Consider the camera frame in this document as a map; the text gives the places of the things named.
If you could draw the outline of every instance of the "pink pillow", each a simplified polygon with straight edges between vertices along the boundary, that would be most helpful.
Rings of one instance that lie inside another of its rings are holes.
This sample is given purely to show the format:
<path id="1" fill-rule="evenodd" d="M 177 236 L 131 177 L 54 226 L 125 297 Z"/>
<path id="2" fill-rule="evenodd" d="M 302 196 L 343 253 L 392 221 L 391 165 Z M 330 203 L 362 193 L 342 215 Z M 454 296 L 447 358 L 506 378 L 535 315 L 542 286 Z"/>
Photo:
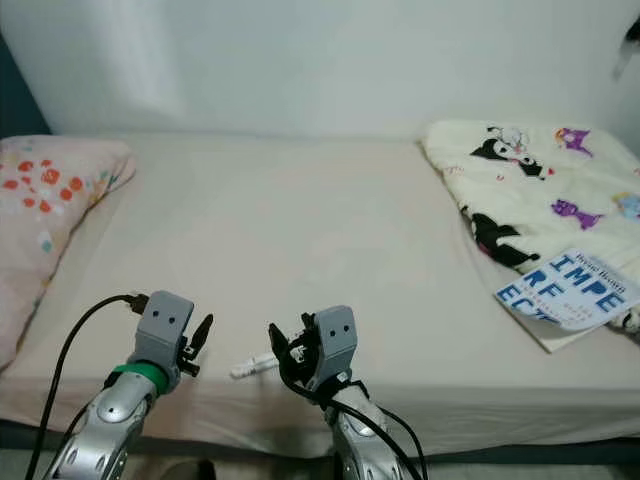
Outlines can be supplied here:
<path id="1" fill-rule="evenodd" d="M 0 141 L 0 367 L 15 356 L 73 228 L 134 172 L 120 142 L 44 135 Z"/>

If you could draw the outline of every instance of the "white wall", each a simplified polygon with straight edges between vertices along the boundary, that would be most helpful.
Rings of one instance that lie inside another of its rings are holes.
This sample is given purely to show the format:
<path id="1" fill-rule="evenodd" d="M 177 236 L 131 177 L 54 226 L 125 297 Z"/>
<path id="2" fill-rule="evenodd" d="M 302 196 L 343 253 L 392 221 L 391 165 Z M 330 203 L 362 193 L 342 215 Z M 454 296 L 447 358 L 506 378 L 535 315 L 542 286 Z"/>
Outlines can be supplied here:
<path id="1" fill-rule="evenodd" d="M 639 0 L 0 0 L 58 132 L 414 138 L 441 117 L 610 129 L 640 153 Z"/>

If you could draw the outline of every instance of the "floor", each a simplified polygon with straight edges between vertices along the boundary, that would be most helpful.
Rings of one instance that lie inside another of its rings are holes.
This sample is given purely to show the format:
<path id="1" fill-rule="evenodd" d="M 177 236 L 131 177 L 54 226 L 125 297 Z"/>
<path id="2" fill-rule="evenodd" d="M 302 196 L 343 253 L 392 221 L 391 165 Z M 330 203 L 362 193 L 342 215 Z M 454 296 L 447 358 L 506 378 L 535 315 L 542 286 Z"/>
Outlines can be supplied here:
<path id="1" fill-rule="evenodd" d="M 0 450 L 0 480 L 22 478 L 30 452 Z M 41 466 L 51 460 L 44 453 Z M 171 479 L 192 478 L 192 464 L 185 457 L 132 457 L 122 480 L 160 480 L 169 469 Z M 327 460 L 284 461 L 261 459 L 228 462 L 214 460 L 218 480 L 330 480 L 331 462 Z M 36 478 L 44 472 L 39 471 Z M 640 478 L 640 465 L 633 467 L 612 465 L 473 465 L 435 464 L 429 466 L 431 480 L 634 480 Z"/>

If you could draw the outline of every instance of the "green ring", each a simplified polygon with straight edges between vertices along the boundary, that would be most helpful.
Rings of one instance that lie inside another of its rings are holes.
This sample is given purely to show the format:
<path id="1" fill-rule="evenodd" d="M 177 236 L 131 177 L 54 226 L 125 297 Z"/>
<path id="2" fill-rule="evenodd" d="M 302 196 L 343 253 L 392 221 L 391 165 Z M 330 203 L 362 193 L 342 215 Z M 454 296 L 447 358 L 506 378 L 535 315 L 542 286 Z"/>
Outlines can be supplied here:
<path id="1" fill-rule="evenodd" d="M 169 379 L 164 372 L 150 363 L 127 363 L 125 365 L 118 365 L 113 369 L 113 371 L 119 373 L 139 373 L 140 375 L 143 375 L 151 380 L 151 382 L 156 386 L 158 396 L 167 393 L 169 388 Z"/>

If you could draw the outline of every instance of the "book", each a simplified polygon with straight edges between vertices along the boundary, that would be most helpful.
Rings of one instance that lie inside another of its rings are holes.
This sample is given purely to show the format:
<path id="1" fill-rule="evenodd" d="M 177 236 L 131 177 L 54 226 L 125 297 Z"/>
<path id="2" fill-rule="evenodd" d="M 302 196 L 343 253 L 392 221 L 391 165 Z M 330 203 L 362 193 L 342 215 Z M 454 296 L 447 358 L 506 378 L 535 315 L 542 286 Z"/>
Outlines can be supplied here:
<path id="1" fill-rule="evenodd" d="M 572 248 L 495 292 L 549 353 L 640 303 L 640 287 Z"/>

